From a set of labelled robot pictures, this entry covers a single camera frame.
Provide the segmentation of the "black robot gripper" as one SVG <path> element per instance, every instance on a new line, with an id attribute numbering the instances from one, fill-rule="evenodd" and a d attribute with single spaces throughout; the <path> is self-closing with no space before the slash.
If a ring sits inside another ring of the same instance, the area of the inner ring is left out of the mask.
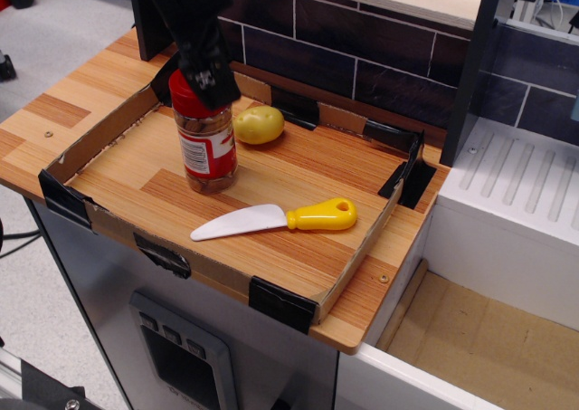
<path id="1" fill-rule="evenodd" d="M 208 109 L 230 105 L 241 97 L 230 59 L 224 57 L 218 14 L 233 0 L 152 0 L 179 48 L 178 68 L 185 82 Z"/>

